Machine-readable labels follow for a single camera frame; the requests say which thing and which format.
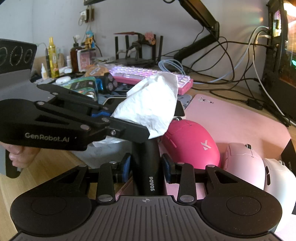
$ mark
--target pink computer mouse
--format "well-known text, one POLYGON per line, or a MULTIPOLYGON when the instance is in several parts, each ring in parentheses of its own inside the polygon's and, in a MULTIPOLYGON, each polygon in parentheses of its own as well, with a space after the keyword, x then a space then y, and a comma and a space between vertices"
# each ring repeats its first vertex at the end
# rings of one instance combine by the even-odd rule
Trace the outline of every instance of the pink computer mouse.
POLYGON ((220 166, 220 153, 211 135, 200 124, 190 120, 173 120, 162 143, 174 162, 185 162, 197 169, 220 166))
POLYGON ((250 144, 229 143, 223 158, 223 169, 264 189, 265 166, 262 158, 250 144))

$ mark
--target hot pink mouse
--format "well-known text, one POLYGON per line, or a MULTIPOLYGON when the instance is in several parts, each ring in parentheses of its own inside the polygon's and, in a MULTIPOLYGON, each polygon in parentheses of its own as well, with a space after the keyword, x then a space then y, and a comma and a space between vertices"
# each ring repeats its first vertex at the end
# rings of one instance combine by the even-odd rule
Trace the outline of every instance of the hot pink mouse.
POLYGON ((220 166, 220 153, 211 135, 200 124, 190 120, 173 120, 162 143, 174 162, 185 162, 194 168, 220 166))

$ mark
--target pink keyboard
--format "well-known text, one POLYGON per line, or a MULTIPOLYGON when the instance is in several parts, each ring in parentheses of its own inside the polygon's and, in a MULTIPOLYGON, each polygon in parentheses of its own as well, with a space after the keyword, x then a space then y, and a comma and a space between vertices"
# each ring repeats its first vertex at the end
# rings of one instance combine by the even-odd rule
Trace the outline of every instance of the pink keyboard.
MULTIPOLYGON (((143 69, 136 67, 125 67, 125 66, 115 66, 111 70, 109 70, 110 74, 113 75, 114 79, 116 79, 120 83, 132 84, 135 85, 139 83, 141 80, 161 72, 160 70, 155 69, 143 69)), ((193 79, 190 76, 183 76, 181 74, 175 74, 178 77, 178 94, 185 94, 192 86, 193 79)))

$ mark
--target white tissue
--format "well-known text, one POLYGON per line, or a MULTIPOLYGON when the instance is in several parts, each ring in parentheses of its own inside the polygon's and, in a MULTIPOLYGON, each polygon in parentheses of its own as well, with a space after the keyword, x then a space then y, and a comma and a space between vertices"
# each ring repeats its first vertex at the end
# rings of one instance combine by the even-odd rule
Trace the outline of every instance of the white tissue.
MULTIPOLYGON (((172 73, 159 72, 136 84, 127 92, 111 115, 114 118, 146 126, 149 139, 162 136, 171 123, 177 104, 178 79, 172 73)), ((123 141, 107 137, 99 143, 118 143, 123 141)))

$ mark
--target white wall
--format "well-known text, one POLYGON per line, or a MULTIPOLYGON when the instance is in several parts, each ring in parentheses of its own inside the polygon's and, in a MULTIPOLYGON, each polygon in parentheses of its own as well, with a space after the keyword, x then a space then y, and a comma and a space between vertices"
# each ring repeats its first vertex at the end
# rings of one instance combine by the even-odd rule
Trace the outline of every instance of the white wall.
POLYGON ((5 0, 0 5, 0 38, 33 42, 33 0, 5 0))
MULTIPOLYGON (((212 15, 220 22, 221 36, 228 40, 247 41, 253 29, 261 24, 267 24, 268 0, 202 0, 212 15)), ((167 53, 193 42, 197 33, 202 29, 176 0, 166 4, 162 0, 107 0, 94 4, 95 22, 91 24, 98 46, 103 55, 115 55, 114 33, 136 31, 145 33, 152 31, 157 36, 164 36, 163 53, 167 53)), ((50 36, 58 47, 64 47, 68 54, 73 45, 72 36, 84 35, 86 24, 78 26, 79 12, 84 10, 82 0, 34 0, 33 2, 33 40, 34 42, 48 43, 50 36)), ((200 37, 207 35, 204 31, 200 37)), ((119 38, 120 49, 124 49, 124 36, 119 38)), ((229 44, 229 54, 236 63, 246 46, 229 44)), ((205 53, 210 47, 202 50, 183 61, 190 65, 198 56, 205 53)), ((256 66, 262 74, 265 49, 257 47, 256 66)), ((197 63, 195 70, 210 67, 219 59, 223 50, 219 47, 202 61, 197 63)), ((236 76, 241 77, 247 59, 236 71, 236 76)), ((207 74, 222 76, 231 70, 229 60, 225 56, 207 74)), ((251 69, 248 77, 255 77, 251 69)), ((252 89, 258 91, 257 84, 252 84, 252 89)))

